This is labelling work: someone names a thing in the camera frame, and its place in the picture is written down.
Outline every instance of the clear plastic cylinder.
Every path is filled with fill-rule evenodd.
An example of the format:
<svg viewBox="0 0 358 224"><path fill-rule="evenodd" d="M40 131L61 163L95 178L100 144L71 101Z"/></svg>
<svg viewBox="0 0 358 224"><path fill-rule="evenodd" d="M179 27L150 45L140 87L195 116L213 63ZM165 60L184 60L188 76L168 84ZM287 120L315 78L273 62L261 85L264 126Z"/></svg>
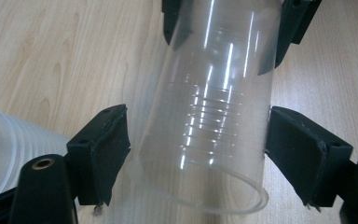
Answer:
<svg viewBox="0 0 358 224"><path fill-rule="evenodd" d="M131 177L217 214L263 208L278 0L183 0Z"/></svg>

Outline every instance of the wooden table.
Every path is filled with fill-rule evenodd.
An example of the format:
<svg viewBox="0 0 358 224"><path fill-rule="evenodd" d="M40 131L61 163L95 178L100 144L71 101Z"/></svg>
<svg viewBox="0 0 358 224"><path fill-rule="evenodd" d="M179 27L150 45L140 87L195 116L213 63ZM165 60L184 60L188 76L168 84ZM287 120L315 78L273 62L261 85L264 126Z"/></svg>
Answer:
<svg viewBox="0 0 358 224"><path fill-rule="evenodd" d="M0 110L73 136L98 111L129 108L136 148L167 45L160 0L0 0ZM353 144L358 160L358 0L323 1L300 46L274 74L272 104L297 110ZM248 217L200 214L135 189L125 171L110 207L81 223L339 223L302 206L266 159L267 207Z"/></svg>

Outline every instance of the black clamp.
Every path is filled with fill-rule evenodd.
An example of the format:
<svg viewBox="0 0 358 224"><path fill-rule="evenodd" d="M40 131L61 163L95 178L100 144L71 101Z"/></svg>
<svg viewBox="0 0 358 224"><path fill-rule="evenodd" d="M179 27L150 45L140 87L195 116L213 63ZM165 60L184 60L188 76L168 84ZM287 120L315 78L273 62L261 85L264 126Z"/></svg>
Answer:
<svg viewBox="0 0 358 224"><path fill-rule="evenodd" d="M344 200L342 223L358 223L358 163L352 146L296 111L273 106L266 154L290 182L304 205L333 206Z"/></svg>

